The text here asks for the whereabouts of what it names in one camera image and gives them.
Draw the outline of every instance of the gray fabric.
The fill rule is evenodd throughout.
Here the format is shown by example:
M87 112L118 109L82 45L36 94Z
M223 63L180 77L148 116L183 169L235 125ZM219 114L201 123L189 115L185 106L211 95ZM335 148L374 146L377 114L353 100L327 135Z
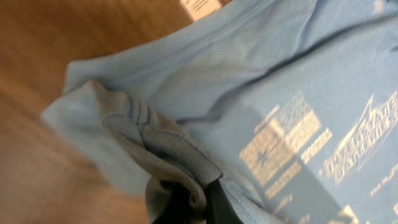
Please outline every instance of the gray fabric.
M42 117L129 194L143 194L151 175L168 170L199 197L217 167L248 223L271 222L264 211L289 223L392 223L397 16L397 4L382 0L234 0L156 42L72 62L63 96ZM117 100L98 100L90 80ZM99 110L97 102L106 104ZM155 110L186 131L162 116L146 126ZM113 114L106 128L104 114ZM216 165L202 173L206 163L192 158L203 154L165 145L173 139L192 150L180 135ZM164 152L171 159L160 159Z

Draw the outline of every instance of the cloth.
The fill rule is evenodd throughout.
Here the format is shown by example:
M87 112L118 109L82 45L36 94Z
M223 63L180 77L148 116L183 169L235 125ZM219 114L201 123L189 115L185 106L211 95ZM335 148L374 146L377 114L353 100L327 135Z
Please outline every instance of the cloth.
M153 108L139 114L176 121L186 132L173 131L214 155L198 162L223 161L205 167L240 177L222 183L245 223L276 222L271 214L289 223L392 223L397 10L379 0L234 0L158 41L72 62L63 96L42 117L130 194L146 187L149 199L161 194L148 182L160 177L132 156L120 133L135 136L129 142L136 149L173 158L164 164L180 175L161 169L183 177L192 194L221 175L199 172L190 156L142 144L148 120L127 116L135 104L128 98ZM102 104L96 89L117 96ZM123 119L109 126L103 112L114 106ZM154 208L150 200L148 206Z

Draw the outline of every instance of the clothing tag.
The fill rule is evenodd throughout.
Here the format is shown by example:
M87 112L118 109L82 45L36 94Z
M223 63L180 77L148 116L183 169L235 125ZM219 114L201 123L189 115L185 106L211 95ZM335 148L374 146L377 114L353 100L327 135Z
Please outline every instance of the clothing tag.
M193 21L197 21L222 7L219 0L180 0L180 4L187 10Z

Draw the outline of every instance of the wood grain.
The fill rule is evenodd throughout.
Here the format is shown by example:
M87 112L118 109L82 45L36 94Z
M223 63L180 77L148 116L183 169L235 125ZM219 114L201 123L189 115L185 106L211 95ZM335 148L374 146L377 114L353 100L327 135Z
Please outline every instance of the wood grain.
M60 96L68 62L190 23L178 0L0 1L0 223L148 222L143 197L110 187L39 114Z

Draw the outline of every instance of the wooden floor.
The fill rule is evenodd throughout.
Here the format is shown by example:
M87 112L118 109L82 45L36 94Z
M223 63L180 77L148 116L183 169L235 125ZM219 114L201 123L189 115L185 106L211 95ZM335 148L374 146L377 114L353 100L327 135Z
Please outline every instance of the wooden floor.
M112 189L39 114L71 60L190 23L178 0L0 1L0 223L147 223L144 199Z

